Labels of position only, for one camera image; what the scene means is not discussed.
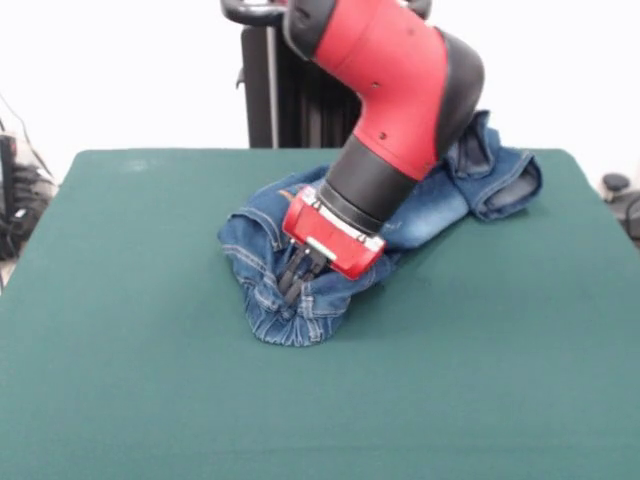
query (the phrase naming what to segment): jeans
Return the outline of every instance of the jeans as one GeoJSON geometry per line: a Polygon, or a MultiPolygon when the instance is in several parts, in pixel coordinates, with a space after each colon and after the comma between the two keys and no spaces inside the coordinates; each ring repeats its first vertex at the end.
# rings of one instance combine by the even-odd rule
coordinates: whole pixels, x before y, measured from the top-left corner
{"type": "Polygon", "coordinates": [[[294,253],[281,225],[293,196],[305,185],[317,188],[329,165],[289,175],[255,192],[218,232],[243,290],[253,334],[283,346],[326,341],[340,327],[351,298],[391,276],[404,253],[467,215],[493,221],[526,208],[542,188],[540,168],[531,153],[503,147],[488,121],[488,111],[476,112],[459,141],[385,223],[380,231],[385,253],[368,272],[352,281],[326,270],[305,283],[290,306],[277,288],[294,253]]]}

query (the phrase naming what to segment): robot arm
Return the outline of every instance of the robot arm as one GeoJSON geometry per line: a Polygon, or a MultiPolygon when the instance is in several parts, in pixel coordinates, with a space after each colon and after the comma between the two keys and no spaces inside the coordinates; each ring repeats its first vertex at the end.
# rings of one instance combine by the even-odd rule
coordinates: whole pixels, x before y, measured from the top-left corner
{"type": "Polygon", "coordinates": [[[298,254],[279,287],[292,302],[325,265],[356,279],[382,255],[379,230],[463,133],[484,68],[468,45],[396,0],[289,0],[281,22],[298,55],[362,101],[322,186],[299,192],[285,216],[298,254]],[[311,269],[297,278],[305,256],[311,269]]]}
{"type": "MultiPolygon", "coordinates": [[[[431,0],[409,0],[403,2],[423,20],[431,14],[431,0]]],[[[220,0],[225,17],[235,23],[252,27],[279,27],[287,12],[287,0],[268,3],[247,3],[245,0],[220,0]]]]}

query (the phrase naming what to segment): white wall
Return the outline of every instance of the white wall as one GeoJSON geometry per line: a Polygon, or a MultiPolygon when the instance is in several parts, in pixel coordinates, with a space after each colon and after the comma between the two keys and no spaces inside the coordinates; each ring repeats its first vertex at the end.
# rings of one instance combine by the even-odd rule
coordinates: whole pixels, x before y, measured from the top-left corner
{"type": "MultiPolygon", "coordinates": [[[[218,0],[0,4],[0,92],[59,176],[89,148],[247,146],[241,27],[218,0]]],[[[481,107],[505,143],[565,148],[596,183],[614,170],[640,177],[635,8],[435,0],[432,21],[483,56],[481,107]]]]}

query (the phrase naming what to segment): black knob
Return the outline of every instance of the black knob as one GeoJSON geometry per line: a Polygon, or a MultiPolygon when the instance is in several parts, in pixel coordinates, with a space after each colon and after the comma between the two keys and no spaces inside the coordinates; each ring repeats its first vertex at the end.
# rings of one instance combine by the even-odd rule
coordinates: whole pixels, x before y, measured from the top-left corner
{"type": "Polygon", "coordinates": [[[602,178],[602,183],[604,183],[607,190],[613,193],[619,193],[631,185],[629,179],[619,173],[609,173],[605,175],[602,178]]]}

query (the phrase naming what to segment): green felt surface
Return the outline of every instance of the green felt surface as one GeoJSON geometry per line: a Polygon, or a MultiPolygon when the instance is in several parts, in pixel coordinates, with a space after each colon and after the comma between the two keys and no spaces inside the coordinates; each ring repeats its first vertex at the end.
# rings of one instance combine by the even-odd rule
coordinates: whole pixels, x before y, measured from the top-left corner
{"type": "Polygon", "coordinates": [[[331,151],[86,152],[0,300],[0,479],[637,479],[640,262],[576,163],[259,343],[215,235],[331,151]]]}

